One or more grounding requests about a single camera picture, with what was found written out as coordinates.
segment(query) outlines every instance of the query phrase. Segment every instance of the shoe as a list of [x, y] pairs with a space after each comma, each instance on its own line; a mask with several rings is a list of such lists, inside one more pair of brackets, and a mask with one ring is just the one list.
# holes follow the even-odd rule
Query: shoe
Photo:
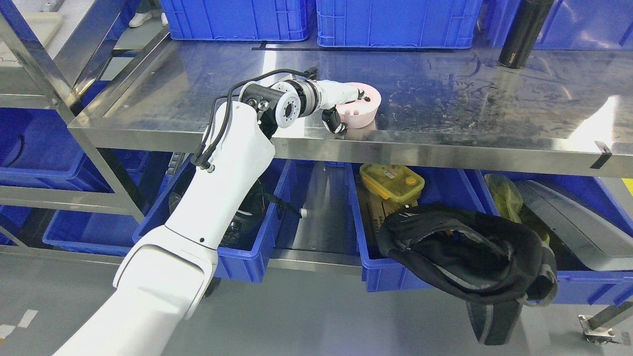
[[141, 26], [143, 23], [145, 23], [145, 21], [149, 20], [150, 18], [152, 18], [151, 11], [148, 11], [146, 13], [135, 13], [134, 17], [130, 20], [130, 23], [128, 25], [134, 29], [138, 26]]

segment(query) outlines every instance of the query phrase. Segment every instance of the white robotic arm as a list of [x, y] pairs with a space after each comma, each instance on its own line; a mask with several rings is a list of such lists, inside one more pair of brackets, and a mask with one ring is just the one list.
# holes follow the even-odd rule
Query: white robotic arm
[[324, 109], [326, 126], [342, 132], [345, 125], [331, 114], [334, 106], [363, 96], [329, 80], [290, 79], [270, 88], [247, 83], [239, 101], [218, 109], [215, 117], [224, 117], [230, 105], [227, 124], [208, 128], [205, 146], [218, 139], [217, 146], [208, 159], [198, 154], [204, 164], [178, 207], [130, 250], [116, 272], [114, 294], [54, 355], [160, 355], [176, 325], [202, 299], [227, 227], [275, 155], [269, 138], [277, 126]]

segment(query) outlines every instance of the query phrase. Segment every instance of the gray floor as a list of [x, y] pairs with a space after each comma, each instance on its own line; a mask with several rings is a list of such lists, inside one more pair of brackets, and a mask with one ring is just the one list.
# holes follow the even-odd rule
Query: gray floor
[[[0, 324], [39, 311], [0, 356], [51, 355], [110, 296], [115, 270], [0, 254]], [[262, 284], [223, 281], [164, 355], [632, 355], [580, 337], [577, 315], [601, 308], [527, 308], [509, 345], [482, 346], [464, 303], [440, 291], [367, 293], [359, 276], [269, 269]], [[618, 330], [633, 331], [633, 320]]]

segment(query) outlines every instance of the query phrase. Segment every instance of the black bag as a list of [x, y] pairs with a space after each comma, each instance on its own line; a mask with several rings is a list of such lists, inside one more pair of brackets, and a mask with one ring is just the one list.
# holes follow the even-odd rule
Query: black bag
[[466, 300], [485, 345], [507, 343], [522, 305], [545, 306], [558, 291], [549, 246], [501, 217], [440, 203], [405, 208], [385, 218], [377, 242], [383, 256]]

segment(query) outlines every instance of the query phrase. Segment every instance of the black bottle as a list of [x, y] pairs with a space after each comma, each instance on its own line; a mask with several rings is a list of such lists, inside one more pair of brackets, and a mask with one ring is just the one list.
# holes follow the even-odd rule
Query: black bottle
[[521, 0], [503, 44], [499, 63], [516, 69], [525, 65], [554, 0]]

